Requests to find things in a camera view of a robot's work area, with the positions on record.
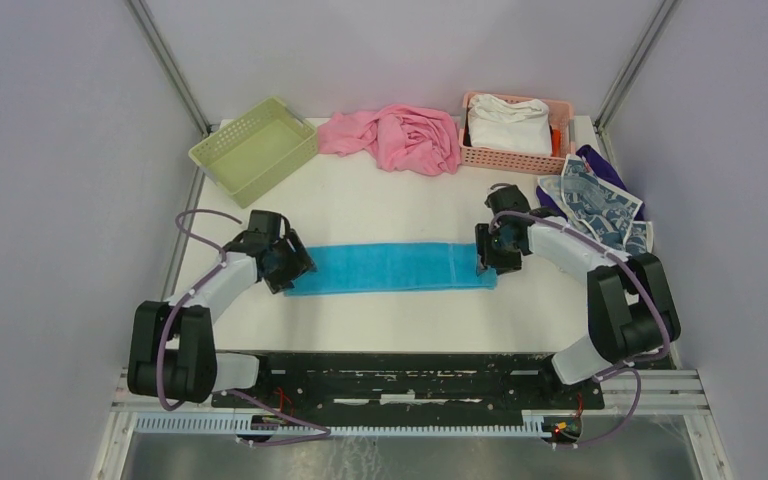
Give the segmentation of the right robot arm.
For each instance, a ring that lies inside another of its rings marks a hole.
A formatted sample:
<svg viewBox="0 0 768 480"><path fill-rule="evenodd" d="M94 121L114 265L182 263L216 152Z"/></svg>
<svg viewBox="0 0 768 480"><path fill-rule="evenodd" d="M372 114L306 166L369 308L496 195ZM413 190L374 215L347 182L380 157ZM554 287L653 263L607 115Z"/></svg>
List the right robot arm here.
<svg viewBox="0 0 768 480"><path fill-rule="evenodd" d="M668 356L681 326L655 255L631 255L600 243L554 210L531 208L513 184L492 186L485 204L493 218L475 227L478 273L517 272L525 257L536 255L586 289L586 333L539 370L537 392L545 405L562 408L586 380L608 379Z"/></svg>

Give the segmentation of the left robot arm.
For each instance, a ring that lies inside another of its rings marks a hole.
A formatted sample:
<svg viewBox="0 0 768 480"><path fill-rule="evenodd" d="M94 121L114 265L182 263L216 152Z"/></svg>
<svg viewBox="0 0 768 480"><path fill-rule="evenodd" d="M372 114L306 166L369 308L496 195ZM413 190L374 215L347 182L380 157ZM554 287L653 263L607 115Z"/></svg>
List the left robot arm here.
<svg viewBox="0 0 768 480"><path fill-rule="evenodd" d="M210 269L165 300L137 307L127 368L131 393L155 397L166 410L231 389L253 407L272 399L275 382L260 371L261 360L218 352L214 324L249 288L263 283L282 293L316 266L284 215L253 210L242 227L224 244L189 232L216 251Z"/></svg>

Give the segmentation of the blue towel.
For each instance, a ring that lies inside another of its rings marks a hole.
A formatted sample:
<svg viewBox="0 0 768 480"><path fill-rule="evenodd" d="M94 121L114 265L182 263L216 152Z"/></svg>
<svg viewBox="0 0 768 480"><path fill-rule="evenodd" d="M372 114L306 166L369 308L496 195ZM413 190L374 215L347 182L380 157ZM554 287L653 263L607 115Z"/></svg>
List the blue towel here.
<svg viewBox="0 0 768 480"><path fill-rule="evenodd" d="M440 290L492 290L497 275L477 270L473 244L413 242L317 246L317 270L303 274L291 297Z"/></svg>

